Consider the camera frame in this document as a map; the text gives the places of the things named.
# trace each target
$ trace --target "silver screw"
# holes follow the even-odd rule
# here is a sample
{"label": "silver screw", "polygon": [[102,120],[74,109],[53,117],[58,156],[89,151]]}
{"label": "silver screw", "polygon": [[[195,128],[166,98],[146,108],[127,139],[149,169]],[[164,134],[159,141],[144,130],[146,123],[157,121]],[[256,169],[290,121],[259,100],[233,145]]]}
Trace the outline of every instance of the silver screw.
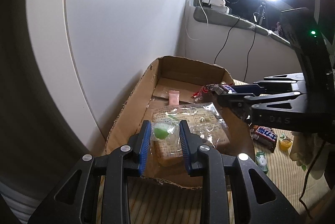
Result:
{"label": "silver screw", "polygon": [[245,153],[240,153],[238,155],[238,158],[241,160],[241,161],[246,161],[247,159],[249,159],[249,156]]}
{"label": "silver screw", "polygon": [[88,162],[92,159],[92,155],[91,154],[86,154],[83,156],[83,161],[84,162]]}
{"label": "silver screw", "polygon": [[121,151],[127,152],[129,150],[130,150],[130,146],[129,145],[123,145],[123,146],[121,146]]}
{"label": "silver screw", "polygon": [[201,145],[200,146],[201,151],[208,151],[209,149],[210,149],[210,147],[208,145]]}

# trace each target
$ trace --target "white wall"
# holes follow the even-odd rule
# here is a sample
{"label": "white wall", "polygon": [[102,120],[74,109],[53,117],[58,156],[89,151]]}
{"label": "white wall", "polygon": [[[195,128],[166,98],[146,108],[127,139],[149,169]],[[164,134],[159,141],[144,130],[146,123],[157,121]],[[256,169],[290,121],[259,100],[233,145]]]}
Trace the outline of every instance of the white wall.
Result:
{"label": "white wall", "polygon": [[[200,23],[194,20],[195,7],[190,7],[187,31],[190,40],[183,34],[186,44],[181,49],[187,58],[201,60],[213,64],[214,58],[222,48],[230,27]],[[216,64],[226,68],[233,78],[243,81],[247,53],[252,45],[254,32],[233,28],[226,46],[216,59]],[[294,50],[270,37],[256,34],[255,43],[249,54],[249,65],[246,82],[262,80],[265,76],[300,72],[301,67]]]}
{"label": "white wall", "polygon": [[184,3],[66,0],[78,76],[104,136],[148,65],[157,57],[175,54]]}
{"label": "white wall", "polygon": [[26,0],[26,6],[47,89],[96,154],[147,66],[176,54],[185,0]]}

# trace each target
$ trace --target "green candy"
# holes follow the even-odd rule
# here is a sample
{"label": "green candy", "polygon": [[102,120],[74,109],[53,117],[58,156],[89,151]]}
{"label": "green candy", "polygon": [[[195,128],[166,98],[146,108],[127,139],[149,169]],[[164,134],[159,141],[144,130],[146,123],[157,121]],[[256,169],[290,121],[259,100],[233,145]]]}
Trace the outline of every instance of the green candy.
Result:
{"label": "green candy", "polygon": [[165,129],[161,129],[161,128],[155,128],[153,132],[158,139],[162,139],[162,140],[164,140],[169,135],[169,133]]}

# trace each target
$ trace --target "cardboard box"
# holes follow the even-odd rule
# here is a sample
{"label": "cardboard box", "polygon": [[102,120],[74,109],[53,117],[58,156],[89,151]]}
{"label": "cardboard box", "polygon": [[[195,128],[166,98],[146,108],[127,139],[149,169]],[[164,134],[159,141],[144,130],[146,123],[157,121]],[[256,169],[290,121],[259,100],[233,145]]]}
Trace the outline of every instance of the cardboard box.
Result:
{"label": "cardboard box", "polygon": [[[230,74],[222,67],[180,57],[165,56],[150,64],[136,85],[115,120],[106,143],[106,154],[128,142],[136,134],[143,120],[151,120],[152,110],[168,105],[169,90],[180,91],[180,103],[195,103],[192,95],[201,86],[213,83],[233,83]],[[244,152],[255,160],[255,150],[247,124],[238,119],[229,109],[217,109],[229,127],[230,145],[227,154],[236,156]],[[202,186],[201,177],[189,177],[184,163],[160,167],[148,156],[145,176],[160,179],[183,187]]]}

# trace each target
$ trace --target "chocolate bar wrapper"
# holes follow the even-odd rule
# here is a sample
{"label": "chocolate bar wrapper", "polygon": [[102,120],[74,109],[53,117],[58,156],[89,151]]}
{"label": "chocolate bar wrapper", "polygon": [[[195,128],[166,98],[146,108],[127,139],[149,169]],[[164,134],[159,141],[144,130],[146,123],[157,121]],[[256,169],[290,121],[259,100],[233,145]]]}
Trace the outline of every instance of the chocolate bar wrapper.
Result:
{"label": "chocolate bar wrapper", "polygon": [[198,92],[193,94],[193,97],[196,100],[201,100],[203,99],[203,94],[208,92],[215,92],[217,95],[236,93],[236,91],[230,85],[227,85],[225,82],[221,82],[220,84],[208,84],[202,86]]}
{"label": "chocolate bar wrapper", "polygon": [[264,145],[272,153],[274,152],[277,145],[277,135],[271,128],[251,125],[250,135],[253,140],[256,140],[260,144]]}

